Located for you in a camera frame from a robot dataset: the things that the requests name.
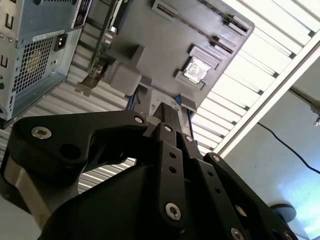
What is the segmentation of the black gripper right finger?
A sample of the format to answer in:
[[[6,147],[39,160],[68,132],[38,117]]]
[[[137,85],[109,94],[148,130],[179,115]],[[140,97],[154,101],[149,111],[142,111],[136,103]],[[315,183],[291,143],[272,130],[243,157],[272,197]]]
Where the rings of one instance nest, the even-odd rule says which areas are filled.
[[[187,226],[179,240],[295,240],[279,217],[216,153],[201,155],[172,109],[186,176]]]

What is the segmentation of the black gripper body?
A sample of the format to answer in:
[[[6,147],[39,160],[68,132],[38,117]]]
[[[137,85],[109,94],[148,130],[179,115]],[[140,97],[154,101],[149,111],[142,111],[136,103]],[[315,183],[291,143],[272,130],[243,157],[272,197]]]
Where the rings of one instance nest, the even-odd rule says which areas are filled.
[[[60,206],[42,240],[230,240],[231,221],[181,163],[139,165]]]

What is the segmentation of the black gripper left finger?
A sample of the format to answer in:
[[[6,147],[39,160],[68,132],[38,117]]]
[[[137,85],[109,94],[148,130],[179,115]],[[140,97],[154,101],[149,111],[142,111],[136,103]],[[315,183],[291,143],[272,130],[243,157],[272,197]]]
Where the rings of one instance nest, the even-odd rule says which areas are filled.
[[[132,110],[26,117],[6,148],[9,200],[41,232],[66,202],[135,166],[181,164],[172,107],[149,117]]]

